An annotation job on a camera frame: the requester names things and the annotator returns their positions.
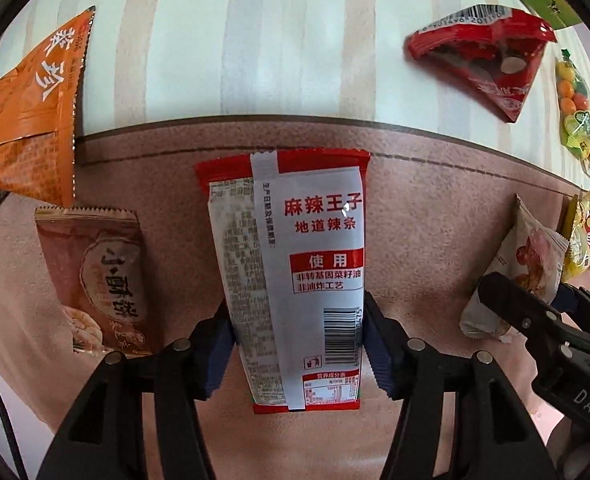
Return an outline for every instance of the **barcode number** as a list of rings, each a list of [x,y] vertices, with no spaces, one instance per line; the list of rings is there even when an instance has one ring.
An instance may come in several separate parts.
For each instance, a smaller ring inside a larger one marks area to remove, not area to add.
[[[474,5],[467,9],[454,12],[441,20],[424,27],[422,32],[435,28],[450,27],[451,25],[489,25],[513,15],[513,11],[501,5]]]
[[[324,309],[326,365],[358,364],[361,345],[361,307]]]

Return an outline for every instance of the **striped tablecloth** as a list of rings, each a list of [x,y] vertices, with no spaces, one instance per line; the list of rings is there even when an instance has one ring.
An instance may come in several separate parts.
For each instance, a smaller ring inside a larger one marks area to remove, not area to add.
[[[560,145],[549,46],[522,114],[506,124],[406,59],[404,39],[464,7],[518,0],[31,0],[0,41],[0,77],[86,7],[97,14],[84,128],[222,114],[296,114],[411,126],[499,150],[583,188]],[[587,79],[572,28],[558,32]]]

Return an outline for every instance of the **transparent plastic wrapper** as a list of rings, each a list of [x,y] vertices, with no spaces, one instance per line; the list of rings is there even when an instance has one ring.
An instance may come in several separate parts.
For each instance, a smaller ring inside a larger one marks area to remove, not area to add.
[[[279,150],[195,167],[255,413],[360,405],[362,150]]]
[[[450,14],[411,35],[414,59],[427,57],[466,79],[517,121],[549,41],[543,19],[499,5],[476,5]]]
[[[131,211],[42,207],[35,223],[77,352],[158,350],[142,274],[144,241]]]
[[[590,190],[568,205],[562,235],[569,240],[562,272],[562,282],[568,282],[590,270]]]
[[[562,277],[568,240],[544,227],[517,197],[515,224],[484,273],[500,272],[547,304],[555,298]],[[477,289],[460,317],[460,329],[472,338],[495,337],[511,342],[517,330],[480,301]]]
[[[555,65],[555,77],[562,144],[581,161],[584,172],[590,176],[590,94],[566,49]]]
[[[0,190],[73,204],[77,90],[94,7],[59,27],[0,79]]]

